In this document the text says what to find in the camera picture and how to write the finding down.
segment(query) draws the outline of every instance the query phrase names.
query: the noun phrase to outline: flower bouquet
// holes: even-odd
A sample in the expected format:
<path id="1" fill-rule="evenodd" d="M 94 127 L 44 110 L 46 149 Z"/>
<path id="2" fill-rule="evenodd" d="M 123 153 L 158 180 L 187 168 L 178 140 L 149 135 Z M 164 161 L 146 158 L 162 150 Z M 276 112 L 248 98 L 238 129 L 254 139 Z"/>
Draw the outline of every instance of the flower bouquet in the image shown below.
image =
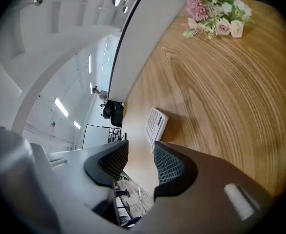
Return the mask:
<path id="1" fill-rule="evenodd" d="M 209 39 L 226 36 L 242 36 L 244 25 L 251 22 L 251 9 L 241 0 L 187 0 L 189 29 L 185 38 L 206 33 Z"/>

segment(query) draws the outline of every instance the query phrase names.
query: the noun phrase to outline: white partition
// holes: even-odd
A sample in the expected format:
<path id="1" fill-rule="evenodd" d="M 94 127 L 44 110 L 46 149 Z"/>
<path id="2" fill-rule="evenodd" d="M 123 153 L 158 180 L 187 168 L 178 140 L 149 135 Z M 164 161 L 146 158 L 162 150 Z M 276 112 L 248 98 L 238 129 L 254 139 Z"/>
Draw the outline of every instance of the white partition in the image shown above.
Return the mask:
<path id="1" fill-rule="evenodd" d="M 186 0 L 141 0 L 121 37 L 109 100 L 126 102 L 148 57 Z"/>
<path id="2" fill-rule="evenodd" d="M 100 146 L 108 143 L 109 127 L 87 125 L 82 148 Z"/>

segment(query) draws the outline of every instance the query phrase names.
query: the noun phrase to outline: pink flower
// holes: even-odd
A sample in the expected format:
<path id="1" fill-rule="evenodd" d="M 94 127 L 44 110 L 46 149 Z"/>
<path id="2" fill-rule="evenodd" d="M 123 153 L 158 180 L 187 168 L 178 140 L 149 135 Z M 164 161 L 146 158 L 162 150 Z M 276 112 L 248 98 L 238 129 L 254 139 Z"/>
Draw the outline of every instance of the pink flower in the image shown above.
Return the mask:
<path id="1" fill-rule="evenodd" d="M 230 24 L 227 19 L 222 18 L 216 23 L 216 33 L 223 36 L 230 34 Z"/>
<path id="2" fill-rule="evenodd" d="M 187 11 L 196 21 L 208 19 L 210 15 L 209 7 L 201 0 L 187 0 Z"/>
<path id="3" fill-rule="evenodd" d="M 196 22 L 194 18 L 188 18 L 188 26 L 190 29 L 194 29 L 197 33 L 202 33 L 203 29 L 202 27 Z"/>

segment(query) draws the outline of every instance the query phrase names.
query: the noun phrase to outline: desk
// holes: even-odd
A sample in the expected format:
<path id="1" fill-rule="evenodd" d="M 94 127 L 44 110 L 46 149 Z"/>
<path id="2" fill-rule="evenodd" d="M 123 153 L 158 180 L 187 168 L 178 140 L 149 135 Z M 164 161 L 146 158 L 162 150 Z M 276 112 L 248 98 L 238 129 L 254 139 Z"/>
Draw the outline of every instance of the desk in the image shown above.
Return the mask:
<path id="1" fill-rule="evenodd" d="M 252 8 L 255 24 L 240 39 L 184 39 L 183 9 L 126 101 L 124 171 L 150 193 L 158 185 L 144 135 L 151 107 L 170 117 L 162 141 L 224 158 L 272 195 L 286 186 L 286 23 L 271 6 L 242 1 Z"/>

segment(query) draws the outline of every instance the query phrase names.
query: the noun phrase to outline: ceiling spotlight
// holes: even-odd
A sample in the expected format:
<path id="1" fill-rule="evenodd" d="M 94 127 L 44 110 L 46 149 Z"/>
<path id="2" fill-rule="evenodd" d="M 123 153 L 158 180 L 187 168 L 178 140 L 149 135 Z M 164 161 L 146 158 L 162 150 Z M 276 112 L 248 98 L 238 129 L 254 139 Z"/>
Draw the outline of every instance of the ceiling spotlight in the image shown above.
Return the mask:
<path id="1" fill-rule="evenodd" d="M 43 3 L 43 0 L 34 0 L 34 5 L 39 6 Z"/>
<path id="2" fill-rule="evenodd" d="M 121 0 L 113 0 L 113 5 L 118 6 L 120 4 Z"/>
<path id="3" fill-rule="evenodd" d="M 122 9 L 123 13 L 127 13 L 128 9 L 129 9 L 129 7 L 127 7 L 127 6 L 123 7 L 123 9 Z"/>

